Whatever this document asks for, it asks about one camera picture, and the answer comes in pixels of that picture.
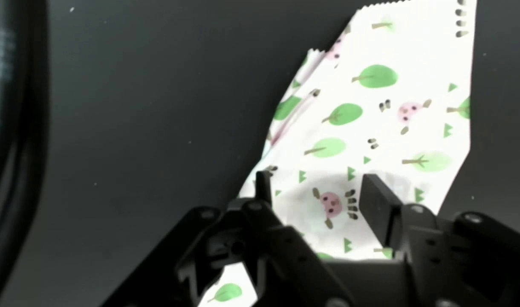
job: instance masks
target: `white fabric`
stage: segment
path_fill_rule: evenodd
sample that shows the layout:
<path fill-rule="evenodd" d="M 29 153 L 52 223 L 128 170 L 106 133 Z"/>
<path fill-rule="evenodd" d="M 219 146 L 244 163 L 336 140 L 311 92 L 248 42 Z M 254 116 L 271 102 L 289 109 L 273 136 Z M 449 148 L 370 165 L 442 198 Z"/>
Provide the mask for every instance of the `white fabric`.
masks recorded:
<path fill-rule="evenodd" d="M 476 0 L 358 10 L 326 54 L 309 51 L 241 196 L 254 194 L 256 170 L 277 165 L 273 209 L 314 250 L 384 259 L 358 208 L 362 175 L 381 175 L 404 203 L 440 209 L 471 145 L 474 13 Z M 244 271 L 227 269 L 219 286 L 244 279 Z M 231 300 L 202 305 L 254 300 L 254 290 L 242 286 Z"/>

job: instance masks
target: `black surface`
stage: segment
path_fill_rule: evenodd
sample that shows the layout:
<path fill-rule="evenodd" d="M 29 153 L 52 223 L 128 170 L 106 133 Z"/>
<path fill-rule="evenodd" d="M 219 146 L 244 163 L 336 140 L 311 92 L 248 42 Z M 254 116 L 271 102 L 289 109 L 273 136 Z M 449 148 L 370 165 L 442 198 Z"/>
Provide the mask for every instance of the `black surface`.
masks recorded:
<path fill-rule="evenodd" d="M 520 0 L 479 1 L 478 141 L 444 215 L 520 232 Z M 306 49 L 329 46 L 353 6 L 52 1 L 48 179 L 0 307 L 99 305 L 188 208 L 224 206 Z"/>

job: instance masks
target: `black machine part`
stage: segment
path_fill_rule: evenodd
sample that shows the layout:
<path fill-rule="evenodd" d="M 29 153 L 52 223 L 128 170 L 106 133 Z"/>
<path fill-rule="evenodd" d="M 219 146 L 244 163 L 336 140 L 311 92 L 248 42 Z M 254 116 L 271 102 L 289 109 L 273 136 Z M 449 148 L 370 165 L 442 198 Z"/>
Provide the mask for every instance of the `black machine part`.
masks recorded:
<path fill-rule="evenodd" d="M 191 209 L 104 307 L 198 305 L 232 262 L 246 266 L 256 307 L 520 305 L 520 233 L 486 215 L 437 218 L 367 174 L 360 209 L 394 259 L 321 261 L 273 213 L 268 172 L 256 189 L 225 211 Z"/>

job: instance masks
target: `cloth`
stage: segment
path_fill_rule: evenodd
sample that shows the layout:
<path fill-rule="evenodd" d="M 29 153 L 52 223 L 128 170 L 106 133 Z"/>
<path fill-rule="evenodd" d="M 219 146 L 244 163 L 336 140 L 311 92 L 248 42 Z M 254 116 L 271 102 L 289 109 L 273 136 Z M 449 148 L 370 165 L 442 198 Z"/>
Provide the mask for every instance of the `cloth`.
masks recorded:
<path fill-rule="evenodd" d="M 309 51 L 241 196 L 254 194 L 256 170 L 275 165 L 273 209 L 321 257 L 391 257 L 360 213 L 362 175 L 440 209 L 471 146 L 474 13 L 476 0 L 358 10 L 328 53 Z M 202 305 L 253 305 L 242 281 L 241 264 L 227 267 L 205 300 L 239 295 Z"/>

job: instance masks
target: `black cable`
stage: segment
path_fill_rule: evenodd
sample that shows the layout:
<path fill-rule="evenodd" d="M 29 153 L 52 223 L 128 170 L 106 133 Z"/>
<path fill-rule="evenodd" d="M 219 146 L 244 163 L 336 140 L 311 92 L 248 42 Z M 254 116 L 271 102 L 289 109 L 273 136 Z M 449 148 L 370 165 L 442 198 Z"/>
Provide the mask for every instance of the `black cable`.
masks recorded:
<path fill-rule="evenodd" d="M 21 112 L 28 53 L 29 1 L 0 0 L 0 179 Z"/>
<path fill-rule="evenodd" d="M 48 145 L 48 37 L 46 0 L 23 0 L 31 6 L 31 64 L 16 141 L 14 174 L 0 213 L 0 293 L 33 225 L 41 194 Z"/>

